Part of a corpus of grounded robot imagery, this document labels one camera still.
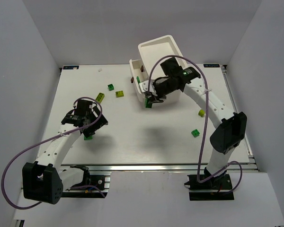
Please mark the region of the green 2x3 lego brick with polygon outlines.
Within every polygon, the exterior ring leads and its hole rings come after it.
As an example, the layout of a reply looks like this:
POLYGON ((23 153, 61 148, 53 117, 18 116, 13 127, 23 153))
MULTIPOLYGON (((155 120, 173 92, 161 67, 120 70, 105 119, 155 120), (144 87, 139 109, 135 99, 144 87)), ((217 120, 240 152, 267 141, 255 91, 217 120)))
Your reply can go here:
POLYGON ((152 100, 150 97, 146 97, 144 101, 145 108, 152 108, 152 100))
POLYGON ((91 140, 91 139, 93 139, 92 135, 90 135, 88 137, 84 136, 84 140, 91 140))

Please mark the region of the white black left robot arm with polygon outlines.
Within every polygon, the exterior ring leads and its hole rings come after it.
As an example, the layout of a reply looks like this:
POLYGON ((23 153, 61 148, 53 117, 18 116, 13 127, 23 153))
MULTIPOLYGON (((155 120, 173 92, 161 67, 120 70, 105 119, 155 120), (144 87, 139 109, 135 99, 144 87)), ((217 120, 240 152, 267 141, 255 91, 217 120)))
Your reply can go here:
POLYGON ((79 98, 73 107, 62 119, 58 134, 50 140, 47 149, 33 163, 26 163, 22 168, 24 198, 56 204, 65 190, 90 185, 87 167, 72 165, 64 171, 60 171, 60 167, 77 139, 92 137, 108 121, 95 99, 79 98))

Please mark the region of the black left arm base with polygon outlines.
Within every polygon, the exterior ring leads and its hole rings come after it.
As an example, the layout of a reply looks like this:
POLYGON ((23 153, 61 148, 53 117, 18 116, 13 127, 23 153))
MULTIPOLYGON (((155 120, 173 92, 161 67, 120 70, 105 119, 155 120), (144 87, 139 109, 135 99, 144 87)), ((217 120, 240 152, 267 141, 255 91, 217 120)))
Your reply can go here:
POLYGON ((86 166, 74 165, 59 173, 63 184, 63 198, 105 198, 110 178, 108 175, 92 173, 86 166))

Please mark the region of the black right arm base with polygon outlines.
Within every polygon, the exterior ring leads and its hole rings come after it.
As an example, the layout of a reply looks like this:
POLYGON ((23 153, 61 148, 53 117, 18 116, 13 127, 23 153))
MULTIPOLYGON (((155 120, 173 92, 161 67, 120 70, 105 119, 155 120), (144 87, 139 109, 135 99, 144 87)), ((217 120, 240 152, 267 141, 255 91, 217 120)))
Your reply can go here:
POLYGON ((189 190, 190 201, 233 201, 234 194, 229 192, 232 190, 232 182, 229 174, 219 179, 214 178, 199 183, 197 175, 188 175, 188 181, 184 186, 189 190))

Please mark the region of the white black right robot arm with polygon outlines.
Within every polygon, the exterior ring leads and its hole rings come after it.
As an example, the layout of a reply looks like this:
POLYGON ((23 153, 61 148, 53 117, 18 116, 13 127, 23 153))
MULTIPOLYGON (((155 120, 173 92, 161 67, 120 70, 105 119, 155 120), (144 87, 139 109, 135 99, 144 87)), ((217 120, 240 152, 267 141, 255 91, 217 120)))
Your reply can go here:
POLYGON ((199 66, 192 62, 190 67, 184 69, 178 64, 178 59, 191 62, 187 58, 174 54, 160 58, 155 65, 161 66, 165 80, 161 83, 149 81, 146 90, 149 93, 149 101, 152 103, 162 102, 166 95, 180 90, 205 111, 198 163, 201 163, 203 157, 208 122, 212 122, 215 128, 210 136, 213 151, 204 169, 204 178, 200 177, 200 170, 197 170, 196 177, 198 183, 205 183, 225 175, 228 166, 237 164, 236 161, 230 161, 230 157, 245 137, 247 116, 243 112, 236 113, 225 106, 209 89, 205 74, 199 66))

